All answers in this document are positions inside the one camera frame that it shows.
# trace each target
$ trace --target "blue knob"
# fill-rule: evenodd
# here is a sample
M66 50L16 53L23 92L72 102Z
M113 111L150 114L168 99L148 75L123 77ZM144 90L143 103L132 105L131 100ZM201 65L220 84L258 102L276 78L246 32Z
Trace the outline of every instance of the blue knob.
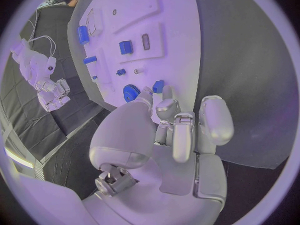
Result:
M89 63L96 62L96 61L97 61L96 56L91 56L91 57L87 57L87 58L83 59L84 64L89 64Z
M131 41L121 41L119 43L121 54L132 54L134 52L133 50L133 44Z
M87 44L90 41L87 26L78 27L77 33L81 45Z
M127 103L135 100L140 93L140 90L132 84L128 84L123 88L124 99Z
M165 86L165 81L159 80L154 83L152 90L156 94L161 94L163 92L164 86Z
M125 71L124 68L122 68L122 69L116 71L116 74L119 75L119 76L122 76L122 75L125 74L125 73L126 73L126 71Z

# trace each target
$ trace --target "white platform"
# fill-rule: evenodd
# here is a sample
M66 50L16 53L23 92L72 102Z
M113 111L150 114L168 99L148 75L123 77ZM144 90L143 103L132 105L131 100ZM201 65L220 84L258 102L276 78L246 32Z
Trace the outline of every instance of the white platform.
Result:
M80 20L91 33L84 45L91 77L106 103L126 103L123 87L144 86L164 80L173 88L182 111L192 111L200 69L200 22L196 0L93 0ZM150 49L144 50L142 35L148 34ZM119 43L131 41L132 54L121 55ZM135 74L134 70L144 68ZM126 74L116 75L125 69ZM154 93L155 106L162 95ZM160 119L153 111L152 120Z

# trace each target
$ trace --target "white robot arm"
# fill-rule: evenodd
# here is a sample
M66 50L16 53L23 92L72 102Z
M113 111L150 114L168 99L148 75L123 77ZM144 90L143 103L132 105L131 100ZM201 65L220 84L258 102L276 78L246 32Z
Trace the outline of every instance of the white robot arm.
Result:
M70 101L70 87L66 80L54 82L50 79L56 67L56 58L32 51L28 42L20 36L10 51L23 77L37 90L38 100L47 112L57 110Z

